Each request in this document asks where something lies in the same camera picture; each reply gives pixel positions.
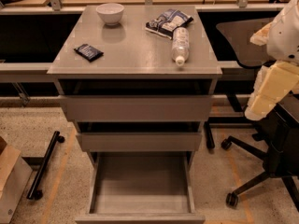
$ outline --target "gray countertop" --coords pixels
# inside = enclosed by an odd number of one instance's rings
[[[190,57],[182,69],[171,59],[172,40],[145,30],[147,21],[169,8],[194,18],[188,25]],[[95,9],[96,6],[86,7],[48,74],[111,78],[221,76],[221,68],[194,6],[125,6],[120,24],[113,27],[106,26]],[[84,43],[102,50],[104,56],[89,63],[74,51]]]

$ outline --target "bottle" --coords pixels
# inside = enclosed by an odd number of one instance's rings
[[[171,56],[178,67],[182,67],[189,57],[189,33],[184,27],[179,27],[174,32]]]

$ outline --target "empty bottom drawer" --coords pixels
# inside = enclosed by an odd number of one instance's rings
[[[77,223],[203,223],[183,153],[98,154],[88,212]]]

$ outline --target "bottle cap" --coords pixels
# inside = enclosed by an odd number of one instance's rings
[[[177,56],[176,64],[178,67],[181,67],[185,64],[185,58],[183,56]]]

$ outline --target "office chair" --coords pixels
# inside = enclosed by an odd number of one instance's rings
[[[229,149],[232,144],[245,149],[263,161],[264,169],[261,174],[229,193],[226,197],[226,203],[231,207],[236,207],[238,195],[241,193],[268,178],[281,178],[299,212],[299,192],[292,179],[293,176],[299,178],[298,120],[290,116],[281,105],[277,105],[267,118],[256,122],[255,128],[258,133],[254,134],[253,138],[256,141],[263,139],[268,145],[267,152],[232,136],[224,139],[221,143],[224,150]]]

